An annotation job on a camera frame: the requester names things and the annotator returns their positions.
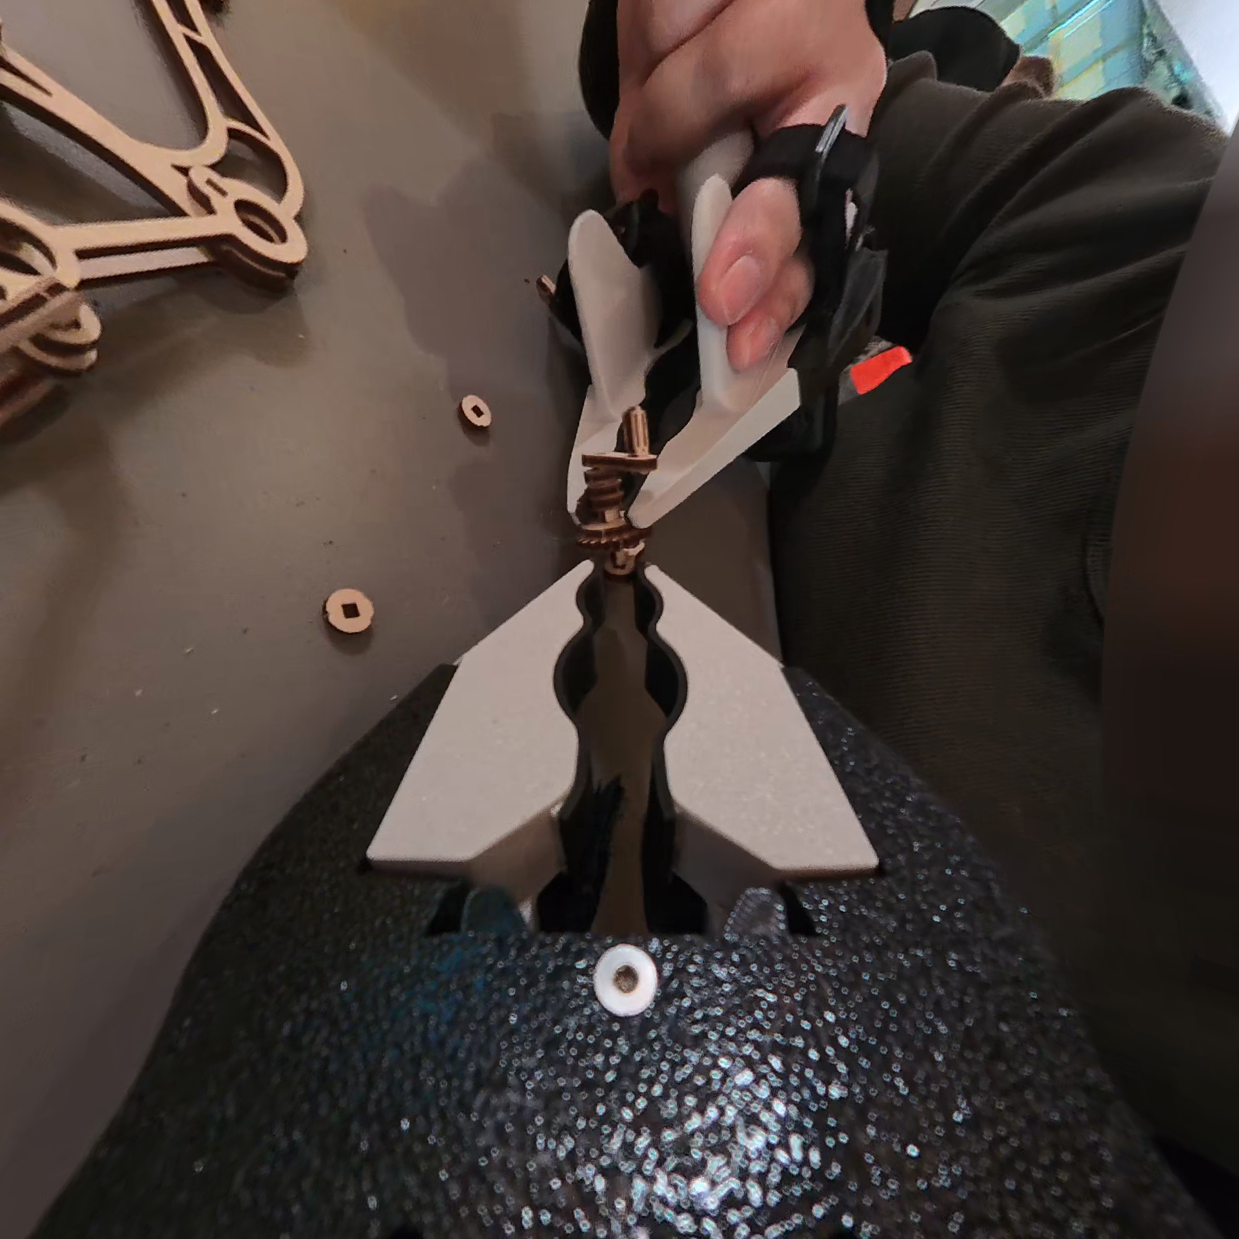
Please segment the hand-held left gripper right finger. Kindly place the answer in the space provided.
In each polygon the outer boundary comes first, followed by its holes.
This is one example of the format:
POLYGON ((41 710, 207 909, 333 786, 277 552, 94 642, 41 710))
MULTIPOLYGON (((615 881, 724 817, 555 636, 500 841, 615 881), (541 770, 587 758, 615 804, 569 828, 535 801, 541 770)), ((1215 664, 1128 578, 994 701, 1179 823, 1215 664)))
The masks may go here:
POLYGON ((643 569, 645 690, 665 723, 643 828, 645 913, 730 912, 752 888, 878 873, 782 662, 643 569))

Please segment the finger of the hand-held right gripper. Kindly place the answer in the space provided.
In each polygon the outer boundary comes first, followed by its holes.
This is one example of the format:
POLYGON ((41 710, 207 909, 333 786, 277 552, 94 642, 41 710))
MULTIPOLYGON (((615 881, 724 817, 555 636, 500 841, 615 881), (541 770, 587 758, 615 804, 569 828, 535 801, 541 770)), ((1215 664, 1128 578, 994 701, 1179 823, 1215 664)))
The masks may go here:
POLYGON ((592 379, 566 472, 566 510, 577 512, 584 494, 583 457, 615 447, 624 413, 642 404, 651 367, 679 345, 680 332, 656 344, 656 280, 630 261, 600 212, 584 211, 572 223, 568 273, 592 379))
POLYGON ((786 332, 767 361, 732 367, 726 333, 695 305, 701 389, 689 422, 662 447, 630 505, 630 524, 652 528, 801 406, 791 357, 802 328, 786 332))

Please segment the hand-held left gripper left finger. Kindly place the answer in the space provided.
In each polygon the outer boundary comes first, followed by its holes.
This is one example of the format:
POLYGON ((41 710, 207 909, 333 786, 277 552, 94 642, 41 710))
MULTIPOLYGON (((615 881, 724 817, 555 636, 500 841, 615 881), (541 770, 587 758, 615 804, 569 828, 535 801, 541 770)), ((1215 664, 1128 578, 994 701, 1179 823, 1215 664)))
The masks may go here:
POLYGON ((463 878, 527 904, 564 863, 558 811, 578 735, 553 673, 584 627, 581 564, 454 665, 367 861, 385 873, 463 878))

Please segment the small wooden crank arm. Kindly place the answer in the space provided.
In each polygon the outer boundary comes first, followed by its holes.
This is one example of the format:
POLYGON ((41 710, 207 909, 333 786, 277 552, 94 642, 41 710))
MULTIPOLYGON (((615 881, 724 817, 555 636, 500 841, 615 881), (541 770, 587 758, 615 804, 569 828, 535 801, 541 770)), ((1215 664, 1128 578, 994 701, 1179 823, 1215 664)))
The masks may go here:
POLYGON ((586 471, 608 471, 620 475, 648 475, 653 472, 658 456, 651 446, 645 409, 634 406, 625 410, 615 428, 611 448, 583 453, 581 463, 586 471))

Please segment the wooden gear crank assembly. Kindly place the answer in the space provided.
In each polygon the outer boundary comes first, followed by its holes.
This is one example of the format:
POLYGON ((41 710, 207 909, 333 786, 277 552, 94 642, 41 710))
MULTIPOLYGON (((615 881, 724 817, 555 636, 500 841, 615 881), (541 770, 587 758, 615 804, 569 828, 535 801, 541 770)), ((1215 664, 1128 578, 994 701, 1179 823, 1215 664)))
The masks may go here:
POLYGON ((628 519, 625 474, 612 468, 587 468, 575 518, 583 550, 599 559, 611 580, 628 578, 646 540, 628 519))

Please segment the person's right forearm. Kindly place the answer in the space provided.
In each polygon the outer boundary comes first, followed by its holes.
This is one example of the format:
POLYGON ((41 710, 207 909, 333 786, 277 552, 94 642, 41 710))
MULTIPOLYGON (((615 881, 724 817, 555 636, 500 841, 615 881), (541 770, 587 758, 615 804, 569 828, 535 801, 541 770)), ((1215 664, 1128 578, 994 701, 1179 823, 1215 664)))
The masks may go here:
POLYGON ((873 118, 881 332, 912 363, 770 499, 785 652, 965 819, 1072 968, 1230 966, 1196 826, 1108 819, 1111 528, 1158 333, 1220 168, 1214 122, 897 62, 873 118))

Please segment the person's right hand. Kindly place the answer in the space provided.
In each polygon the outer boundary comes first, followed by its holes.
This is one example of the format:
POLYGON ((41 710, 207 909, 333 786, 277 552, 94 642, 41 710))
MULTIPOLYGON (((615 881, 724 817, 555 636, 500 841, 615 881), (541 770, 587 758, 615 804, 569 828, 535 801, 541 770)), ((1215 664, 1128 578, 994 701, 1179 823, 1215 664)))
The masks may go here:
MULTIPOLYGON (((866 134, 888 62, 863 2, 631 2, 617 12, 617 199, 676 205, 680 170, 718 137, 822 125, 839 106, 866 134)), ((736 370, 764 363, 811 299, 797 193, 757 180, 736 195, 696 280, 736 370)))

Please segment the person's torso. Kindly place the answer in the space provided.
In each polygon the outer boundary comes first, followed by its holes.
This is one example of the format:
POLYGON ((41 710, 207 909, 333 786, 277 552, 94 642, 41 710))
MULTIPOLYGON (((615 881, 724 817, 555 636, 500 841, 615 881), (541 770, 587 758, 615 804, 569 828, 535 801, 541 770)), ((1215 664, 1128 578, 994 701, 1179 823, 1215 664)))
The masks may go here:
POLYGON ((1139 1095, 1236 1170, 1238 198, 1232 133, 1171 292, 1114 525, 1105 774, 1139 1095))

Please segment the wooden bicycle frame model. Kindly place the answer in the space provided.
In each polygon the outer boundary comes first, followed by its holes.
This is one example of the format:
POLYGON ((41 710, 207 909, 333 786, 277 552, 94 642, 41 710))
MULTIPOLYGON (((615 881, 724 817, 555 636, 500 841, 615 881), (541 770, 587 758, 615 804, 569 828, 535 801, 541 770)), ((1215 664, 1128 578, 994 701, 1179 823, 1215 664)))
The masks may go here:
POLYGON ((190 148, 133 137, 3 41, 3 105, 84 148, 165 210, 44 221, 3 196, 3 423, 96 364, 102 323, 90 288, 217 267, 280 291, 305 263, 301 171, 211 30, 207 7, 223 3, 151 7, 204 120, 190 148))

